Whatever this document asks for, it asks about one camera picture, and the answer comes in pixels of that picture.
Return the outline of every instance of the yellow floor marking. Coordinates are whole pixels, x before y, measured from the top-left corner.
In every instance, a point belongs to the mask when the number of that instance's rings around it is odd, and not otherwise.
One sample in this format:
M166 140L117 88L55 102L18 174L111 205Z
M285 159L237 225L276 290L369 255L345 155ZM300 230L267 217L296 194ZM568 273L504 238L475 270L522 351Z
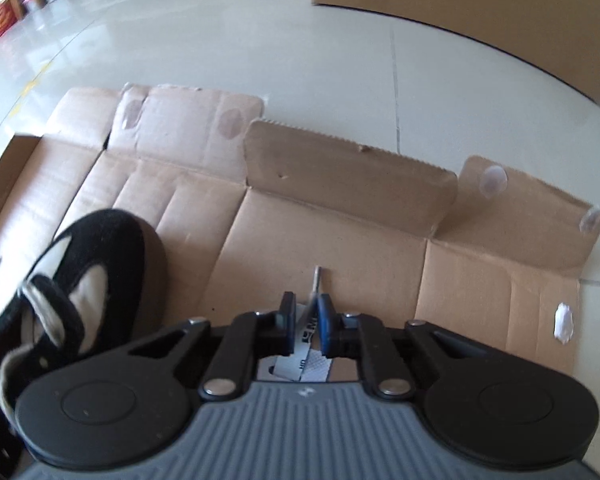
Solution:
M9 115L7 116L8 118L12 118L15 117L20 110L22 109L22 102L24 100L24 98L27 96L27 94L29 92L31 92L38 84L38 79L40 78L41 75L43 75L43 73L45 73L49 67L51 66L51 62L53 60L46 62L42 68L38 71L38 73L36 74L36 76L29 81L26 85L24 85L24 88L22 89L22 92L20 92L20 95L18 95L18 98L16 99L15 104L11 107L11 110L9 111Z

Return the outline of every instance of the tile floor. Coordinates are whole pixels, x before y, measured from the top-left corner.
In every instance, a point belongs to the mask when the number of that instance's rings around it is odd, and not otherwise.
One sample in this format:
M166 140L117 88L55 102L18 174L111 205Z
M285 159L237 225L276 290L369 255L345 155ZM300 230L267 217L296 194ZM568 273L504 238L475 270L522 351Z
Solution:
M600 107L467 38L310 0L59 0L0 40L0 153L69 88L128 81L256 94L273 120L455 171L479 153L600 205ZM582 290L576 376L600 402L600 241Z

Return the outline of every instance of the black shoe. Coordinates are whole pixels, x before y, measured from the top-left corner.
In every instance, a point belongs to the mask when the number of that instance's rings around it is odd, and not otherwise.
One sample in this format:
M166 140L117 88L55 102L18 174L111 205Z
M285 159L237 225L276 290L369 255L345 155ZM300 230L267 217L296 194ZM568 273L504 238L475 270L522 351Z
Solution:
M0 475L22 452L14 406L35 379L160 325L166 256L155 230L128 212L97 211L39 257L0 315Z

